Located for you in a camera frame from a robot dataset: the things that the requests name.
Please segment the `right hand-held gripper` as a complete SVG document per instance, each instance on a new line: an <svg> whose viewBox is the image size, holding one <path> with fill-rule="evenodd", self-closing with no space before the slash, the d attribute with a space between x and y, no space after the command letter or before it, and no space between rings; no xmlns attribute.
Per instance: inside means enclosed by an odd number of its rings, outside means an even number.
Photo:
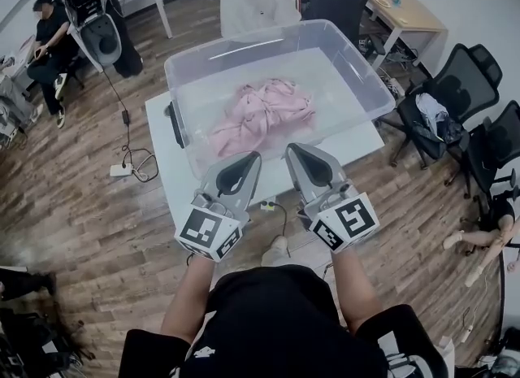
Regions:
<svg viewBox="0 0 520 378"><path fill-rule="evenodd" d="M284 158L294 189L301 195L307 229L332 253L356 245L379 228L367 194L359 193L349 180L339 182L345 174L334 156L293 142L287 145Z"/></svg>

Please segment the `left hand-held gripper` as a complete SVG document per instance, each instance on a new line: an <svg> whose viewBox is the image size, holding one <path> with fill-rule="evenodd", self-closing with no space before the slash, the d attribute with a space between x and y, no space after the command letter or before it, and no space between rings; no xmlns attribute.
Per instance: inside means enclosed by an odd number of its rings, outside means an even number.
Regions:
<svg viewBox="0 0 520 378"><path fill-rule="evenodd" d="M175 239L193 254L222 261L243 237L261 169L258 152L234 154L212 165L201 182L205 193L196 192L184 208Z"/></svg>

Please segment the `pink garment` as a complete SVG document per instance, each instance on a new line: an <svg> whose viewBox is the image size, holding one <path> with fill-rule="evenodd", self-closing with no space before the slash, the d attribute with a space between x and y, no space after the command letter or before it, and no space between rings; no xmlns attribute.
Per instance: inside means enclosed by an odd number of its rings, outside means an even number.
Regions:
<svg viewBox="0 0 520 378"><path fill-rule="evenodd" d="M270 78L240 87L236 101L208 135L219 158L270 147L302 127L313 127L312 96L295 82Z"/></svg>

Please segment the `clear plastic storage bin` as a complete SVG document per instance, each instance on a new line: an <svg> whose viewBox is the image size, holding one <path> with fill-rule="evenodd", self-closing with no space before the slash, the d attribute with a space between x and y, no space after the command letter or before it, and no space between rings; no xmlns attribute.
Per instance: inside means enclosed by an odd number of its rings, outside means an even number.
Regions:
<svg viewBox="0 0 520 378"><path fill-rule="evenodd" d="M372 66L327 20L221 38L171 56L165 72L171 94L166 113L196 177L225 159L217 157L208 135L244 85L270 78L291 80L312 96L315 106L314 126L277 137L257 151L264 160L280 157L292 142L317 145L396 105Z"/></svg>

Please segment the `person's left forearm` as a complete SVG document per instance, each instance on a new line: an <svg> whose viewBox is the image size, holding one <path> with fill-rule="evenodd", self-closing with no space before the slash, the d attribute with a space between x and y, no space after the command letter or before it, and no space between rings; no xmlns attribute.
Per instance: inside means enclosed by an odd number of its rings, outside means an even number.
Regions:
<svg viewBox="0 0 520 378"><path fill-rule="evenodd" d="M206 313L215 262L195 255L167 308L160 333L192 344Z"/></svg>

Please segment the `person's right forearm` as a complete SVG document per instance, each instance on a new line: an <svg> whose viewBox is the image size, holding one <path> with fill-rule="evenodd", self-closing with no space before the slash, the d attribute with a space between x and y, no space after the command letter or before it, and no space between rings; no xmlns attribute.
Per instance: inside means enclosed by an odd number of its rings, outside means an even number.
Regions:
<svg viewBox="0 0 520 378"><path fill-rule="evenodd" d="M354 248L331 255L340 311L349 331L355 334L370 318L383 311L375 288Z"/></svg>

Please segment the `person's beige shoe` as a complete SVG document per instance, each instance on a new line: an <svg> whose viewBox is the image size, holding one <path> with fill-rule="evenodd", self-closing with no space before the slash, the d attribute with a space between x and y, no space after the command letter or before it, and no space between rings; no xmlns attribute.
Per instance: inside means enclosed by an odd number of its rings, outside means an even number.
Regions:
<svg viewBox="0 0 520 378"><path fill-rule="evenodd" d="M288 252L288 240L278 236L271 243L269 249L262 255L262 267L279 267L292 262Z"/></svg>

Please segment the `crumpled light blue garment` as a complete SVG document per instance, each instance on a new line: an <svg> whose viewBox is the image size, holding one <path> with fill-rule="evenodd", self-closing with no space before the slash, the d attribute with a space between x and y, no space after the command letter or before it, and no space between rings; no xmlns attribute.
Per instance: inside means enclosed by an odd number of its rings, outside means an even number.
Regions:
<svg viewBox="0 0 520 378"><path fill-rule="evenodd" d="M429 93L417 94L415 103L425 124L431 128L432 131L437 129L439 122L444 121L449 116L447 109L438 103Z"/></svg>

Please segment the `person's black clothing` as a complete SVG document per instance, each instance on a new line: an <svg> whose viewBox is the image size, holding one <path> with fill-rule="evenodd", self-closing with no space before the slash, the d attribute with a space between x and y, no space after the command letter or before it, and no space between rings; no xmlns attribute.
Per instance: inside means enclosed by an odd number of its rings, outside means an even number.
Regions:
<svg viewBox="0 0 520 378"><path fill-rule="evenodd" d="M133 329L118 378L449 378L414 310L398 305L356 332L327 283L297 265L223 277L194 343Z"/></svg>

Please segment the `black mesh office chair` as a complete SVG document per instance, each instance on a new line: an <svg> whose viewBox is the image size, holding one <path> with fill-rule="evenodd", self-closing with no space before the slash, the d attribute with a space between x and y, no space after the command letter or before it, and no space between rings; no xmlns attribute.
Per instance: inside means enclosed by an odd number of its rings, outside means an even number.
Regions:
<svg viewBox="0 0 520 378"><path fill-rule="evenodd" d="M471 180L474 180L486 199L491 199L491 187L508 181L511 176L497 178L497 172L507 163L520 157L520 104L510 101L495 120L486 118L470 131L469 141L454 158L459 169L444 184L451 185L457 176L466 181L464 198L471 198Z"/></svg>
<svg viewBox="0 0 520 378"><path fill-rule="evenodd" d="M409 143L419 153L423 170L429 167L428 159L437 161L448 148L459 146L467 134L463 124L498 103L502 77L500 65L484 45L467 47L457 43L436 76L409 87L396 107L401 122L380 120L405 134L391 165L397 165L399 154ZM416 107L415 97L420 93L429 93L448 111L448 117L439 122L434 131L425 124Z"/></svg>

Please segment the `wooden desk with white legs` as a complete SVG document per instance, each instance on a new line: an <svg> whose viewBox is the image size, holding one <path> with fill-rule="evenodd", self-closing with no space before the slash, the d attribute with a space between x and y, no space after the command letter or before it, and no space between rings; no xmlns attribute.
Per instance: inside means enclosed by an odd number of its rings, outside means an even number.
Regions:
<svg viewBox="0 0 520 378"><path fill-rule="evenodd" d="M431 46L448 32L443 23L419 0L402 0L400 7L395 7L392 0L369 0L366 7L372 12L372 21L381 19L391 29L388 39L383 44L385 54L378 54L372 63L375 71L382 65L403 33L430 35L426 45L418 49L413 62L414 66L418 66Z"/></svg>

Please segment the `white pod-shaped machine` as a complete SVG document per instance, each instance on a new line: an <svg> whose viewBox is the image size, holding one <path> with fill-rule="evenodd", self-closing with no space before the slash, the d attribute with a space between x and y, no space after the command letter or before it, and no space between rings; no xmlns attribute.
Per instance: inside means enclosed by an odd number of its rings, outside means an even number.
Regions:
<svg viewBox="0 0 520 378"><path fill-rule="evenodd" d="M106 12L110 0L63 0L72 35L83 54L103 72L122 54L119 31Z"/></svg>

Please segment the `white side table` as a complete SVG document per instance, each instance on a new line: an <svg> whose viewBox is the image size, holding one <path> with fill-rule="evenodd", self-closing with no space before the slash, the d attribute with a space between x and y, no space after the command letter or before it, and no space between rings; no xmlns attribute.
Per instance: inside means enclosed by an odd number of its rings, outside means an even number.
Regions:
<svg viewBox="0 0 520 378"><path fill-rule="evenodd" d="M448 372L453 373L455 368L455 345L453 344L452 338L442 336L439 342L435 344L435 348L443 358L444 363L448 368Z"/></svg>

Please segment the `black equipment pile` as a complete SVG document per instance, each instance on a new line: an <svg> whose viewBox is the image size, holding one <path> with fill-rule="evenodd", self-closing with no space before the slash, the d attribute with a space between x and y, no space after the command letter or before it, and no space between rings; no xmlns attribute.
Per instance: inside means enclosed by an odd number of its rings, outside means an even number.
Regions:
<svg viewBox="0 0 520 378"><path fill-rule="evenodd" d="M72 325L54 301L42 312L0 306L0 337L19 360L24 378L86 378L84 367L96 355L76 339L83 320Z"/></svg>

